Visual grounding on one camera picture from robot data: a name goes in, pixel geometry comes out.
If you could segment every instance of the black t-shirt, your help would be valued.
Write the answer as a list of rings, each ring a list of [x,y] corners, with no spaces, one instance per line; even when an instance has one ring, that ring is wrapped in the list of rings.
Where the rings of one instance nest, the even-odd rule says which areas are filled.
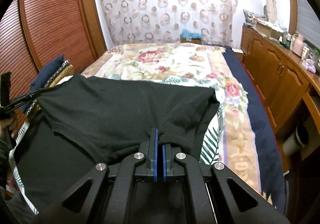
[[[28,199],[39,211],[97,163],[111,165],[138,151],[159,129],[199,159],[204,133],[219,103],[212,88],[116,81],[75,75],[38,98],[14,157]]]
[[[213,88],[75,75],[37,99],[52,130],[97,163],[114,164],[138,150],[151,128],[159,144],[200,157],[204,133],[219,103]]]

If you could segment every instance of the wooden nightstand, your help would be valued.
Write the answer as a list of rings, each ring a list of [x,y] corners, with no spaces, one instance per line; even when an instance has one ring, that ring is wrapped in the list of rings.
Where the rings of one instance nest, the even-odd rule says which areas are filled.
[[[182,38],[180,37],[180,42],[184,43],[184,42],[191,42],[191,43],[196,43],[196,44],[202,44],[202,40],[198,39],[198,38]]]

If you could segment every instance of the metal screw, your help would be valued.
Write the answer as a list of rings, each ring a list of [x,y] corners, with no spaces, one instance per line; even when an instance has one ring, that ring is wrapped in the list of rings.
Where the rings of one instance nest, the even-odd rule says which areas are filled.
[[[96,165],[96,169],[97,169],[98,171],[103,171],[105,168],[106,168],[106,165],[105,165],[104,163],[98,163],[98,164]]]
[[[182,159],[186,158],[186,154],[184,154],[184,153],[177,153],[176,157],[177,157],[178,159],[182,160]]]
[[[214,164],[214,167],[217,169],[217,170],[222,170],[224,168],[224,164],[223,163],[215,163]]]
[[[144,154],[143,153],[135,153],[134,154],[134,158],[136,158],[136,159],[142,159],[144,157]]]

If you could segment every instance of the wooden wardrobe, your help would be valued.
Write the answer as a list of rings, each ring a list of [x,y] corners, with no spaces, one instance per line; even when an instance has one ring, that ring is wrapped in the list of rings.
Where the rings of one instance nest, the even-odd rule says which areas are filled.
[[[59,54],[63,53],[75,72],[79,72],[106,50],[99,18],[95,11],[96,20],[92,22],[90,8],[96,10],[94,1],[89,4],[82,0],[12,2],[0,21],[0,74],[12,72],[11,98],[27,93],[39,70]],[[21,123],[24,116],[18,114]]]

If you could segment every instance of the cardboard box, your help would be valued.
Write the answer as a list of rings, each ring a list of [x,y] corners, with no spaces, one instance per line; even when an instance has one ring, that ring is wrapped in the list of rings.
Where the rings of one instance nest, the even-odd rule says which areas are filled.
[[[282,32],[278,32],[277,30],[274,30],[270,26],[265,25],[263,23],[260,23],[259,21],[257,21],[256,28],[259,33],[263,33],[267,37],[272,37],[272,38],[279,40],[279,37],[282,36]]]

